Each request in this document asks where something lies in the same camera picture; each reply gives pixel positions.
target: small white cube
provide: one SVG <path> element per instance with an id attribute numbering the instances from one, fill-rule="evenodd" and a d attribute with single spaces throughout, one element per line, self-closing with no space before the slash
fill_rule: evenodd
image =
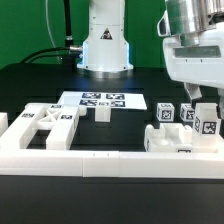
<path id="1" fill-rule="evenodd" d="M 159 121 L 173 121 L 175 108 L 172 103 L 157 103 L 157 118 Z"/>
<path id="2" fill-rule="evenodd" d="M 182 103 L 180 107 L 180 118 L 185 122 L 194 121 L 195 110 L 190 103 Z"/>
<path id="3" fill-rule="evenodd" d="M 98 100 L 95 108 L 96 122 L 110 122 L 111 117 L 111 100 Z"/>

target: black cable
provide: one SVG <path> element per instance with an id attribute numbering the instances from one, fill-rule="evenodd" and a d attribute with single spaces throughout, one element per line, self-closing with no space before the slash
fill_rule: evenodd
<path id="1" fill-rule="evenodd" d="M 43 54 L 43 53 L 48 53 L 48 52 L 54 52 L 54 51 L 65 51 L 65 50 L 69 50 L 69 47 L 56 47 L 56 48 L 49 48 L 49 49 L 40 50 L 40 51 L 37 51 L 37 52 L 35 52 L 33 54 L 30 54 L 29 56 L 27 56 L 26 58 L 24 58 L 20 63 L 24 64 L 29 59 L 35 57 L 38 54 Z"/>
<path id="2" fill-rule="evenodd" d="M 40 56 L 37 56 L 37 57 L 33 58 L 33 59 L 30 60 L 28 63 L 30 64 L 30 63 L 32 63 L 32 62 L 34 62 L 34 61 L 36 61 L 36 60 L 38 60 L 38 59 L 40 59 L 40 58 L 62 57 L 62 56 L 64 56 L 64 55 L 65 55 L 65 54 L 59 54 L 59 55 L 57 55 L 57 54 L 40 55 Z"/>
<path id="3" fill-rule="evenodd" d="M 56 54 L 47 54 L 47 55 L 40 55 L 40 56 L 37 56 L 35 58 L 33 58 L 31 61 L 29 61 L 29 64 L 40 59 L 40 58 L 48 58 L 48 57 L 63 57 L 63 56 L 69 56 L 68 54 L 59 54 L 59 55 L 56 55 Z M 70 55 L 71 57 L 74 57 L 74 58 L 79 58 L 79 54 L 72 54 Z"/>
<path id="4" fill-rule="evenodd" d="M 65 46 L 69 47 L 70 45 L 74 44 L 72 38 L 70 0 L 64 0 L 64 9 L 65 9 L 65 32 L 66 32 Z"/>

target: green backdrop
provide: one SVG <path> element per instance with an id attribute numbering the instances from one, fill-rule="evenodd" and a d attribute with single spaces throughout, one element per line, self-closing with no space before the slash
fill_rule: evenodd
<path id="1" fill-rule="evenodd" d="M 73 37 L 75 44 L 82 44 L 88 35 L 89 0 L 70 2 Z M 126 0 L 125 38 L 136 67 L 164 67 L 156 28 L 164 8 L 164 0 Z M 45 0 L 0 0 L 0 68 L 52 47 L 45 15 Z M 49 0 L 49 17 L 56 45 L 64 46 L 63 0 Z M 57 63 L 56 59 L 38 62 Z"/>

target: black table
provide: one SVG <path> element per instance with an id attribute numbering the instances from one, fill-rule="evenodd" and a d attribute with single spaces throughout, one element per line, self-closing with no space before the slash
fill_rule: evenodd
<path id="1" fill-rule="evenodd" d="M 96 80 L 59 65 L 12 64 L 0 71 L 0 111 L 9 122 L 31 102 L 56 103 L 63 91 L 144 95 L 148 110 L 112 110 L 110 123 L 96 123 L 94 109 L 80 119 L 71 150 L 144 151 L 144 129 L 158 127 L 156 104 L 171 102 L 179 118 L 188 102 L 183 84 L 165 69 L 137 68 L 129 78 Z M 217 92 L 202 88 L 207 102 Z M 44 148 L 47 133 L 39 133 Z M 0 223 L 223 223 L 224 181 L 195 179 L 0 177 Z"/>

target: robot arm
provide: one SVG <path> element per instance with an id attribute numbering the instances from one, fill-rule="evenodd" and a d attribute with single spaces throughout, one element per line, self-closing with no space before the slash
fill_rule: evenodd
<path id="1" fill-rule="evenodd" d="M 157 29 L 163 40 L 167 71 L 185 83 L 192 102 L 200 85 L 218 89 L 224 118 L 224 0 L 165 0 Z"/>

